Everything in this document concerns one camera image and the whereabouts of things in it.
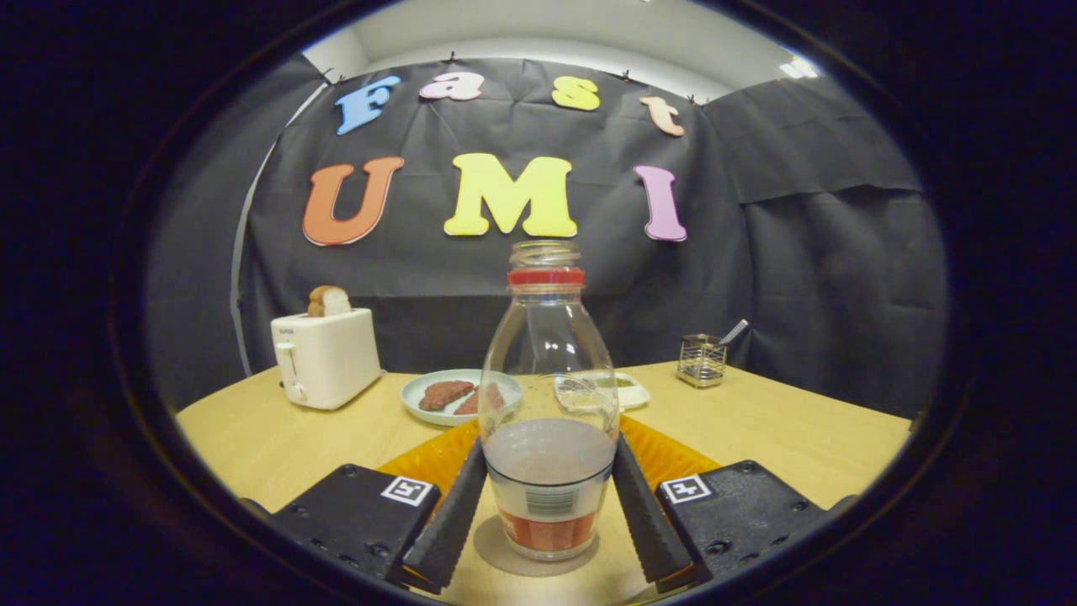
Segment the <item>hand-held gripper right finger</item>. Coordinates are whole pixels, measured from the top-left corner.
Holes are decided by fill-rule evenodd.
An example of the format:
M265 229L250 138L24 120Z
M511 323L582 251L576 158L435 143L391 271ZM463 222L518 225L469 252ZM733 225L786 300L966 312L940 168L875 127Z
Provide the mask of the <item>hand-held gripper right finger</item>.
M821 508L757 461L717 464L629 417L619 429L613 480L644 577L659 593L727 582L857 501Z

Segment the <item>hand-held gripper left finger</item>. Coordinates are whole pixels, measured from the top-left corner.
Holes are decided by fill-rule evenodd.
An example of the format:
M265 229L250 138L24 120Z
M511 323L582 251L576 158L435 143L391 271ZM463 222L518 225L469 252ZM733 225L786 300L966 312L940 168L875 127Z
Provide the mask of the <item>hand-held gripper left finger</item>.
M380 468L339 465L276 510L250 498L243 506L333 568L439 594L453 581L486 478L472 419Z

